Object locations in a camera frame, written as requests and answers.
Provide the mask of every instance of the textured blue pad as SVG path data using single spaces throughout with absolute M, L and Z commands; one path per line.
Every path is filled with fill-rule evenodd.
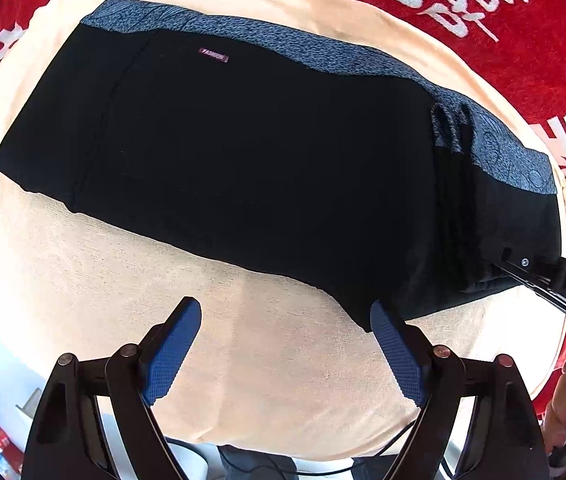
M 379 301 L 372 305 L 369 319 L 372 332 L 385 354 L 402 394 L 413 400 L 417 406 L 421 406 L 425 400 L 423 374 Z
M 190 301 L 183 314 L 172 328 L 172 332 L 156 352 L 147 370 L 147 381 L 143 398 L 153 406 L 156 399 L 167 395 L 194 338 L 201 328 L 201 306 L 196 300 Z

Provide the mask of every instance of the black cable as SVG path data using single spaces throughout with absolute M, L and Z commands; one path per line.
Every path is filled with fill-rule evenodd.
M 274 462 L 271 458 L 269 459 L 272 463 L 274 463 L 274 467 L 272 467 L 271 465 L 259 465 L 256 466 L 255 468 L 252 469 L 242 469 L 240 467 L 238 467 L 237 465 L 234 465 L 232 462 L 230 462 L 225 453 L 223 453 L 223 450 L 219 447 L 218 448 L 218 453 L 223 457 L 223 459 L 230 465 L 232 466 L 234 469 L 240 471 L 241 473 L 245 473 L 245 474 L 249 474 L 249 473 L 253 473 L 255 472 L 257 469 L 270 469 L 270 470 L 275 470 L 278 473 L 280 473 L 280 475 L 287 480 L 287 478 L 285 477 L 285 474 L 289 474 L 289 475 L 298 475 L 298 476 L 328 476 L 328 475 L 336 475 L 339 473 L 345 473 L 346 471 L 351 471 L 354 468 L 360 467 L 362 465 L 365 465 L 367 462 L 369 462 L 370 460 L 373 460 L 375 458 L 378 458 L 379 456 L 381 456 L 385 451 L 387 451 L 397 440 L 400 439 L 400 437 L 402 437 L 412 426 L 414 426 L 414 424 L 416 423 L 416 420 L 412 420 L 407 426 L 405 426 L 402 430 L 399 431 L 399 433 L 393 437 L 393 439 L 391 439 L 387 444 L 385 444 L 385 446 L 383 446 L 383 449 L 381 449 L 378 453 L 376 453 L 373 456 L 370 456 L 368 458 L 365 458 L 364 460 L 361 460 L 361 462 L 358 462 L 354 465 L 351 465 L 350 467 L 346 467 L 345 469 L 338 469 L 337 471 L 325 471 L 323 473 L 304 473 L 302 471 L 288 471 L 285 469 L 281 469 L 279 468 L 279 466 L 276 465 L 276 462 Z
M 447 475 L 449 480 L 454 480 L 454 475 L 452 474 L 452 470 L 449 468 L 449 464 L 447 463 L 447 460 L 445 460 L 445 457 L 443 457 L 443 459 L 441 460 L 441 466 L 443 467 L 443 471 L 445 471 L 445 474 Z

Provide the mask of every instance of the screw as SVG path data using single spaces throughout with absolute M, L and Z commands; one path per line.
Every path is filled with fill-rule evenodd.
M 452 351 L 445 345 L 436 345 L 434 347 L 434 355 L 441 359 L 447 359 L 452 355 Z
M 61 366 L 67 366 L 69 363 L 72 362 L 74 356 L 72 354 L 63 354 L 58 358 L 58 364 Z
M 138 346 L 135 345 L 134 343 L 124 345 L 121 348 L 121 355 L 123 357 L 131 357 L 133 355 L 136 355 L 136 350 L 138 350 Z
M 501 354 L 498 356 L 498 364 L 505 368 L 511 368 L 514 366 L 514 359 L 507 354 Z

